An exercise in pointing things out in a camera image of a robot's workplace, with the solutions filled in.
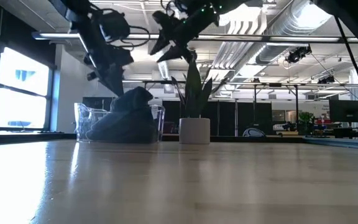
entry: table surface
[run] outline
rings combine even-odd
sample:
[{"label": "table surface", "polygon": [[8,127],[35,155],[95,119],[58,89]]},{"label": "table surface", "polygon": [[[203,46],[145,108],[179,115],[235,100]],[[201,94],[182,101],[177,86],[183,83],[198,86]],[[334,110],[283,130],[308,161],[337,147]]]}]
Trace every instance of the table surface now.
[{"label": "table surface", "polygon": [[358,149],[1,145],[0,223],[358,223]]}]

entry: ceiling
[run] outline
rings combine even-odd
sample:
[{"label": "ceiling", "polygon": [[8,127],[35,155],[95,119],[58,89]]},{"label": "ceiling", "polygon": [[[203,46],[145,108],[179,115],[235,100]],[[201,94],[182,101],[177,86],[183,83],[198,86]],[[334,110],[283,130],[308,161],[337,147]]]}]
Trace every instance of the ceiling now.
[{"label": "ceiling", "polygon": [[[289,0],[276,0],[275,7],[268,8],[265,13],[267,15],[267,22],[275,17]],[[152,19],[152,13],[156,10],[162,10],[159,0],[149,1],[108,1],[99,0],[95,4],[101,8],[113,8],[126,15],[126,19],[130,25],[142,26],[147,28],[150,33],[158,33],[158,24]],[[13,13],[30,26],[42,32],[67,32],[69,30],[69,23],[59,15],[53,6],[47,0],[0,0],[0,5]],[[203,34],[226,34],[229,26],[216,27],[209,26],[204,30]],[[345,30],[347,36],[353,36],[349,30]],[[311,35],[339,35],[339,30],[333,18],[327,21],[320,28],[315,30]],[[156,58],[148,55],[148,51],[153,46],[153,42],[143,47],[136,48],[132,52],[135,62],[126,67],[125,77],[127,79],[133,78],[148,78],[152,76],[152,71],[158,70]],[[189,47],[194,48],[198,53],[198,60],[206,63],[211,63],[221,47],[222,42],[197,42],[189,43]],[[84,56],[84,50],[78,41],[71,41],[66,44],[66,49],[81,60]],[[327,68],[336,68],[334,71],[335,77],[340,82],[347,82],[349,77],[349,69],[352,67],[349,63],[349,54],[342,44],[311,44],[313,55]],[[352,50],[355,57],[358,59],[358,44],[352,44]],[[309,55],[304,58],[299,64],[292,65],[288,69],[288,65],[284,63],[285,55],[278,58],[270,66],[263,70],[263,76],[259,78],[263,82],[287,82],[288,78],[291,82],[317,82],[317,80],[310,80],[310,77],[325,71],[317,60]],[[187,69],[187,63],[184,60],[171,60],[168,63],[169,70],[184,71]]]}]

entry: white planter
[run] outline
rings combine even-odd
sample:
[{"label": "white planter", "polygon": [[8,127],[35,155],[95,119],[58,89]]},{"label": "white planter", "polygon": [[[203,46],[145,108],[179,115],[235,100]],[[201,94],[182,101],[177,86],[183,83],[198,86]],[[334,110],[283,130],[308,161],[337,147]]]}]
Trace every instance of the white planter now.
[{"label": "white planter", "polygon": [[181,144],[209,144],[211,128],[208,118],[181,118],[179,142]]}]

